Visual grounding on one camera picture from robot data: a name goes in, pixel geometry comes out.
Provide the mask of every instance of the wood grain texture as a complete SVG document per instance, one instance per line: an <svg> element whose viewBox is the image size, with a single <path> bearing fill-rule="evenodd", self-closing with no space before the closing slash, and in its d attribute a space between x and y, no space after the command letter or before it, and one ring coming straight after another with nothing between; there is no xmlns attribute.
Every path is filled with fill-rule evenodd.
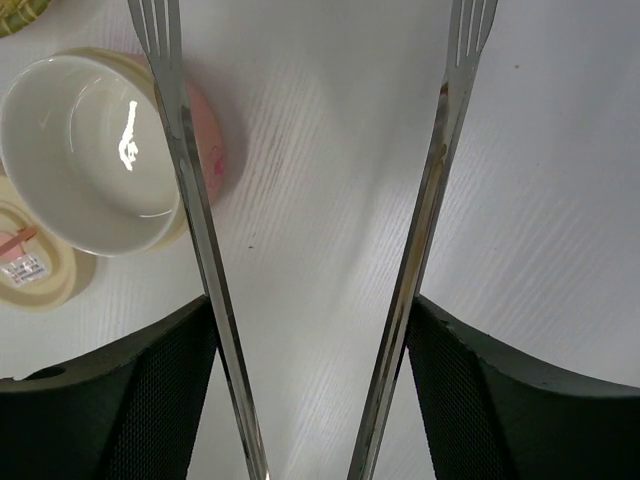
<svg viewBox="0 0 640 480"><path fill-rule="evenodd" d="M183 0L229 148L214 208L274 479L344 478L435 114L449 2ZM501 0L423 293L580 373L640 385L640 6ZM57 0L0 43L0 93L74 46L139 47L125 0ZM0 307L24 376L202 290L189 239L101 261L54 312ZM405 362L376 478L432 478ZM246 479L216 363L190 478Z"/></svg>

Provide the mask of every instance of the container lid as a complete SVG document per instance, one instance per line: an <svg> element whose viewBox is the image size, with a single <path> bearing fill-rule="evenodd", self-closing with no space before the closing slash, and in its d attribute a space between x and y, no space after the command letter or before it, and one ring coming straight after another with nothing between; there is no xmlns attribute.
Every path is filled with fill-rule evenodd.
<svg viewBox="0 0 640 480"><path fill-rule="evenodd" d="M49 6L51 0L0 0L0 38L29 25Z"/></svg>
<svg viewBox="0 0 640 480"><path fill-rule="evenodd" d="M26 310L49 310L89 283L95 257L40 227L13 185L0 176L0 244L33 227L34 235L0 257L0 302Z"/></svg>

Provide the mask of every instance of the plastic lid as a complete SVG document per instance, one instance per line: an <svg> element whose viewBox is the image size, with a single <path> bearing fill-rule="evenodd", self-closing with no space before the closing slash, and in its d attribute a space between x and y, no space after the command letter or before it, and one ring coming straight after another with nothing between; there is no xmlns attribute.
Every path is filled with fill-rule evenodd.
<svg viewBox="0 0 640 480"><path fill-rule="evenodd" d="M0 258L0 301L26 310L50 310L88 285L95 257L38 226L9 180L0 176L0 244L33 226L35 235Z"/></svg>

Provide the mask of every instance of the fork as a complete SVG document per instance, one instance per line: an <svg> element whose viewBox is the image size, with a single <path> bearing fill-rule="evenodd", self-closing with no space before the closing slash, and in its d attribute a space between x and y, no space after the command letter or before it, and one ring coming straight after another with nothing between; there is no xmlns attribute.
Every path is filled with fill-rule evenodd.
<svg viewBox="0 0 640 480"><path fill-rule="evenodd" d="M213 306L220 356L251 480L269 480L266 454L242 354L222 255L211 217L187 95L178 0L128 0L155 79L155 96L187 212L198 267Z"/></svg>
<svg viewBox="0 0 640 480"><path fill-rule="evenodd" d="M427 160L391 299L348 480L371 480L389 415L411 304L420 294L451 162L498 0L453 0L444 78Z"/></svg>

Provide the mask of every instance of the bowl rim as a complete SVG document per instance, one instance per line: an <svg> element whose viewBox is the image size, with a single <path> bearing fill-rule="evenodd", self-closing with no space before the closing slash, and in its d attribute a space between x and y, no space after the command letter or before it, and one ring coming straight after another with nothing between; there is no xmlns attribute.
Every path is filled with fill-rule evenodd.
<svg viewBox="0 0 640 480"><path fill-rule="evenodd" d="M172 228L174 227L176 217L178 217L181 213L182 199L181 199L177 184L176 184L176 192L173 199L171 213L167 215L166 220L162 223L162 227L154 230L153 235L147 235L143 241L136 242L134 246L130 246L130 247L125 247L125 248L112 247L112 248L96 249L91 245L85 244L82 240L79 240L78 238L73 238L73 235L72 236L67 235L65 232L61 231L61 229L58 228L56 225L52 224L49 221L49 219L46 218L45 215L42 215L39 212L38 206L35 206L34 208L33 201L30 198L29 192L25 192L26 189L23 187L23 185L21 185L21 182L15 181L15 173L17 168L14 169L14 165L19 162L16 161L16 159L12 161L7 160L7 157L5 155L5 151L3 148L4 142L2 141L2 139L5 138L6 136L6 133L5 133L6 128L4 128L4 125L5 125L4 119L7 116L7 112L5 111L5 106L7 105L7 99L11 97L12 91L22 81L25 75L33 74L34 70L36 74L38 72L42 72L42 69L46 68L46 65L49 65L55 61L72 61L78 65L84 64L87 67L93 68L98 71L107 71L110 74L115 75L118 78L122 79L128 86L133 88L136 91L136 93L144 97L145 101L149 102L149 105L153 108L154 111L158 112L158 107L155 101L155 97L153 97L149 92L145 91L145 89L141 87L141 84L144 85L145 83L149 82L149 80L139 75L138 72L133 71L128 65L122 62L119 62L116 59L111 60L111 62L118 64L121 67L121 69L116 69L112 65L108 64L107 62L101 61L101 59L99 58L80 55L80 54L74 54L72 52L56 53L54 55L36 60L35 62L32 62L28 64L26 67L24 67L11 80L9 87L7 88L4 96L0 101L0 161L4 168L5 174L13 184L15 190L19 193L24 204L29 208L29 210L34 215L34 217L37 218L38 222L41 223L44 227L46 227L51 233L53 233L60 239L64 240L71 246L77 248L78 250L81 250L93 255L103 256L103 257L115 257L115 256L129 255L129 254L149 251L156 244L158 244L159 242L162 242L162 240L170 233L170 230L172 230Z"/></svg>

